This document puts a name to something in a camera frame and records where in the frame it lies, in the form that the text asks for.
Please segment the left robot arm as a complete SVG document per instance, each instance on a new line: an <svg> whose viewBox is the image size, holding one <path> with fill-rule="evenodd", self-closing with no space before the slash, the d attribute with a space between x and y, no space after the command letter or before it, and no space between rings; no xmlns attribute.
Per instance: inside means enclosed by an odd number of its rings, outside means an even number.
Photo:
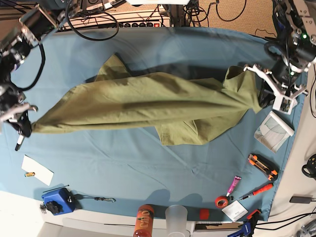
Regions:
<svg viewBox="0 0 316 237"><path fill-rule="evenodd" d="M276 0L273 6L277 38L268 40L264 50L276 63L271 69L254 64L246 65L244 70L264 81L258 98L260 106L272 105L273 110L289 115L297 105L297 97L308 94L305 85L296 84L297 78L316 62L316 2Z"/></svg>

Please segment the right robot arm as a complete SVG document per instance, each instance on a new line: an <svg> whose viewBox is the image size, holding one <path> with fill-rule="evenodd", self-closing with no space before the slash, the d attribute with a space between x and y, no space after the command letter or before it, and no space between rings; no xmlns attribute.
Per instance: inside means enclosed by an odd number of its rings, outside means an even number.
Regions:
<svg viewBox="0 0 316 237"><path fill-rule="evenodd" d="M29 55L38 47L45 57L43 41L70 18L69 7L48 11L38 5L21 18L20 28L14 29L0 46L1 121L9 123L22 137L33 133L70 133L79 130L126 129L166 126L176 122L232 116L246 112L248 106L235 99L222 104L185 102L183 99L154 100L149 86L141 81L162 76L173 82L174 76L165 72L164 65L153 67L153 72L139 76L128 74L118 55L112 55L101 68L96 82L71 89L52 109L31 123L28 111L35 110L24 101L25 88L17 87L10 78Z"/></svg>

